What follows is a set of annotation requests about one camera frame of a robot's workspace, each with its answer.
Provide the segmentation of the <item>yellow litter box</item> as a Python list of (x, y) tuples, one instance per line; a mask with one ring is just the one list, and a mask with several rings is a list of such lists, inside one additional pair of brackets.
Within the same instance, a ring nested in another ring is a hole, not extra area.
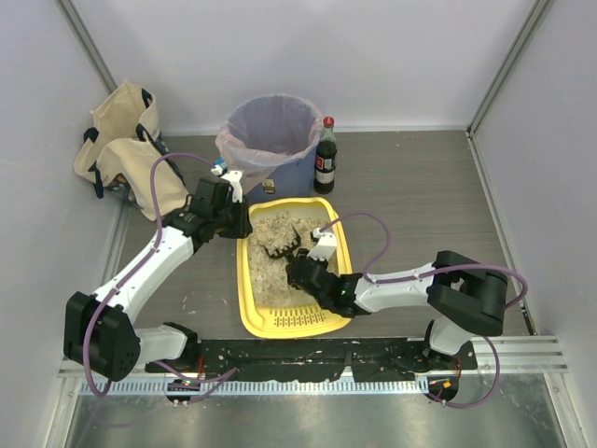
[[(306, 217), (326, 217), (328, 222), (339, 215), (322, 197), (287, 198), (249, 207), (254, 223), (279, 211), (288, 210)], [(265, 339), (311, 337), (347, 326), (351, 320), (322, 309), (318, 303), (287, 308), (257, 307), (251, 288), (248, 266), (248, 237), (237, 242), (237, 284), (241, 320), (253, 335)]]

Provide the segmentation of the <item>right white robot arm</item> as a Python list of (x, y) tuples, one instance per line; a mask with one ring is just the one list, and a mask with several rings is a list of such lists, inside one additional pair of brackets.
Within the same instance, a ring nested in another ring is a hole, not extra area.
[(318, 305), (346, 318), (386, 309), (429, 306), (439, 313), (425, 331), (422, 353), (396, 356), (400, 368), (426, 372), (451, 369), (464, 344), (475, 336), (503, 334), (507, 277), (472, 259), (441, 251), (411, 272), (336, 275), (325, 261), (300, 249), (285, 267), (287, 284)]

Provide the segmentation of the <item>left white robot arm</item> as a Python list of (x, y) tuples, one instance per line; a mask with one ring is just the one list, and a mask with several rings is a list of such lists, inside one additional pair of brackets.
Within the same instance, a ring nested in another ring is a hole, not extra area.
[(112, 382), (134, 367), (192, 370), (201, 346), (195, 331), (174, 322), (153, 329), (133, 324), (160, 285), (215, 236), (242, 239), (251, 231), (243, 174), (203, 177), (183, 207), (161, 221), (150, 242), (120, 273), (65, 307), (63, 354)]

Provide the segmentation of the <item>black litter scoop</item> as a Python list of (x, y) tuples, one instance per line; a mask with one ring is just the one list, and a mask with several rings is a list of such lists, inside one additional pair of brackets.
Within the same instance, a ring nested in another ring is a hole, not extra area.
[(286, 259), (292, 261), (294, 252), (300, 248), (301, 238), (299, 232), (294, 226), (291, 226), (293, 238), (284, 245), (276, 247), (263, 246), (263, 250), (270, 259)]

